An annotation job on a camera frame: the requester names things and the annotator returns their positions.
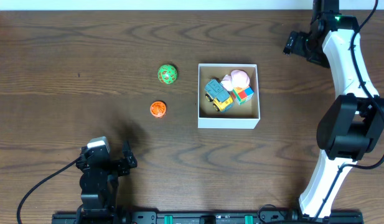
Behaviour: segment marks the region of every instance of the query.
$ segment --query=orange object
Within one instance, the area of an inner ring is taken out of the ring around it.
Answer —
[[[150,113],[157,117],[162,118],[167,111],[167,106],[164,102],[156,101],[150,106]]]

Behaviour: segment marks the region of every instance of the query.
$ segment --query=white box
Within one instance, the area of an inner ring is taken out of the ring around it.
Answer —
[[[243,70],[250,77],[250,86],[254,91],[251,100],[243,105],[235,103],[228,111],[216,112],[212,103],[205,99],[205,85],[213,78],[222,80],[233,70]],[[197,94],[197,127],[198,128],[238,128],[253,129],[261,119],[260,96],[258,94],[258,69],[249,64],[199,64],[199,85]]]

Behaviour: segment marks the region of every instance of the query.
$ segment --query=colorful cube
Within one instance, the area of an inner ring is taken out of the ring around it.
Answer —
[[[237,104],[242,105],[253,97],[254,91],[251,89],[251,87],[247,87],[247,88],[236,87],[232,90],[230,95],[237,102]]]

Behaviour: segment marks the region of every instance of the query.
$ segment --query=white wall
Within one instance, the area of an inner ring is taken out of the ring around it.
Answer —
[[[340,0],[340,9],[372,9],[375,0]],[[378,9],[384,9],[379,0]],[[0,10],[312,9],[312,0],[0,0]]]

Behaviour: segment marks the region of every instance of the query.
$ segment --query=green ball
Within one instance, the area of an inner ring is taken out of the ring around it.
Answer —
[[[158,72],[159,80],[165,84],[171,84],[177,80],[178,73],[172,65],[162,65]]]

